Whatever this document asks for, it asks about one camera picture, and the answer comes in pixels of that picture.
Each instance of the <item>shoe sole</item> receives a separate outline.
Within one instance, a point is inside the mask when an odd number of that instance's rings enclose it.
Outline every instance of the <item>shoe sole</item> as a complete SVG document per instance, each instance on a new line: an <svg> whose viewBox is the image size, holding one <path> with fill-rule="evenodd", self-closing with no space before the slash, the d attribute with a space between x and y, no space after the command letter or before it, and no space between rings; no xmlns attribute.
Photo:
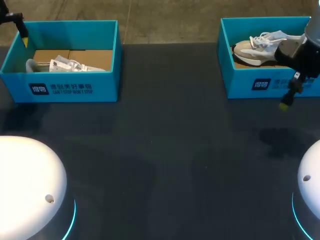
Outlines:
<svg viewBox="0 0 320 240"><path fill-rule="evenodd" d="M255 60L255 59L248 59L248 58L245 58L245 57L242 57L242 56L239 56L237 54L234 53L234 55L240 59L241 61L245 62L246 64L249 64L250 66L252 67L259 67L261 66L263 63L265 62L268 62L270 60Z"/></svg>

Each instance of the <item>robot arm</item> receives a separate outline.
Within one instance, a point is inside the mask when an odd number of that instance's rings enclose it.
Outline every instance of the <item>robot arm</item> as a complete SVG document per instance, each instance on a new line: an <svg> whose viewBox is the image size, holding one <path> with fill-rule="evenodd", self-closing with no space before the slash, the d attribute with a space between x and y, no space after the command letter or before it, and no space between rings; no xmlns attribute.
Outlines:
<svg viewBox="0 0 320 240"><path fill-rule="evenodd" d="M305 42L285 40L274 55L279 63L296 71L289 82L288 93L281 99L279 106L283 110L293 104L296 93L303 91L306 78L317 78L320 74L320 2L304 32Z"/></svg>
<svg viewBox="0 0 320 240"><path fill-rule="evenodd" d="M24 46L28 46L29 33L24 24L24 18L22 13L10 13L5 3L5 0L0 0L0 25L3 23L14 22L16 28L20 33L20 37L24 43Z"/></svg>

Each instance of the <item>beige sneaker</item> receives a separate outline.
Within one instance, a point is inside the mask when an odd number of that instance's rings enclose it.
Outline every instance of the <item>beige sneaker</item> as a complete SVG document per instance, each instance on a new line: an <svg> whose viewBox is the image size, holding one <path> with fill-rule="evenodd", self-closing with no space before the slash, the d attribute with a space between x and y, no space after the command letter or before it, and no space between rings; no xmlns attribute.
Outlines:
<svg viewBox="0 0 320 240"><path fill-rule="evenodd" d="M275 52L282 41L307 40L305 34L301 36L287 35L282 31L263 32L260 36L252 37L250 40L238 42L232 50L234 55L251 66L260 66L268 61L275 61Z"/></svg>

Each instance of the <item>cardboard insert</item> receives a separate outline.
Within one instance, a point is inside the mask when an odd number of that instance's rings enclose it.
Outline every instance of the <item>cardboard insert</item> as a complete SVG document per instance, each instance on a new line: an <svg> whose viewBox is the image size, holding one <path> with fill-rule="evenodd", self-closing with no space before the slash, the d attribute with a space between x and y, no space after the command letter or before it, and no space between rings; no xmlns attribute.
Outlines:
<svg viewBox="0 0 320 240"><path fill-rule="evenodd" d="M36 50L33 59L36 62L47 63L60 55L86 66L110 71L112 54L112 50Z"/></svg>

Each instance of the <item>white dome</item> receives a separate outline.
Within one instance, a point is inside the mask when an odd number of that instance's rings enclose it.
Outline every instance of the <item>white dome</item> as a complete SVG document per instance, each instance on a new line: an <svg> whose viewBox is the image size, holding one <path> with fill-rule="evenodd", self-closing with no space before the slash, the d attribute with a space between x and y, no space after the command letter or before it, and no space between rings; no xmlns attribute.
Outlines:
<svg viewBox="0 0 320 240"><path fill-rule="evenodd" d="M320 219L320 140L306 151L301 160L298 185L306 205Z"/></svg>
<svg viewBox="0 0 320 240"><path fill-rule="evenodd" d="M0 136L0 240L26 240L39 232L57 213L66 188L65 168L48 146Z"/></svg>

